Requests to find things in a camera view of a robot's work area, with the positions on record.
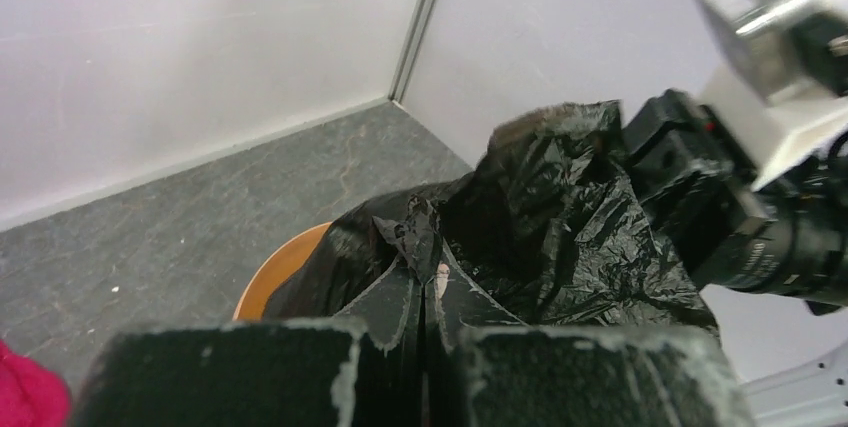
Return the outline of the orange trash bin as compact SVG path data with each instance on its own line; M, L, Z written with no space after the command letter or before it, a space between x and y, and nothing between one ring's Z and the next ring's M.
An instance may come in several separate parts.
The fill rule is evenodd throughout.
M330 225L327 222L311 227L271 254L241 294L232 320L259 320L271 294L303 266Z

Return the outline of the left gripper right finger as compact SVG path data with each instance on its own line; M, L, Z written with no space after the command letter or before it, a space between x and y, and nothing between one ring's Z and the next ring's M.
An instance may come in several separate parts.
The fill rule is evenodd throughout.
M750 426L714 338L686 326L532 326L449 249L426 286L434 426Z

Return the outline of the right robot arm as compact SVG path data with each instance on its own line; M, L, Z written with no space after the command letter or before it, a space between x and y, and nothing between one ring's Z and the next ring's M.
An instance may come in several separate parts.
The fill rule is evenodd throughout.
M628 173L654 229L699 287L847 305L847 160L810 156L760 192L740 139L686 93L649 99L624 130Z

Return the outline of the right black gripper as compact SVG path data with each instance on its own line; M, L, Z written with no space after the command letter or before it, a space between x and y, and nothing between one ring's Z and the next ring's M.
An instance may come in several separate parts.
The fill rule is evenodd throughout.
M773 218L744 184L739 152L712 112L668 89L643 105L624 140L634 192L690 277L748 277L744 258Z

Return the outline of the black trash bag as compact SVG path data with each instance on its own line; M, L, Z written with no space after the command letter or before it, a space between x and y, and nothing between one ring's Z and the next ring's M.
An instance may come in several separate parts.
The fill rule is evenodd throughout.
M373 197L338 217L262 315L333 315L399 254L432 279L448 248L528 324L686 325L717 336L714 314L640 206L626 159L616 100L528 112L493 131L472 172Z

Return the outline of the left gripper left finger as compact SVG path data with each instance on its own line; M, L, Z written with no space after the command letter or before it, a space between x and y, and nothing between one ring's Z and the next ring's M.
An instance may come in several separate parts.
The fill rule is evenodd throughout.
M418 426L421 293L396 258L330 317L126 330L73 426Z

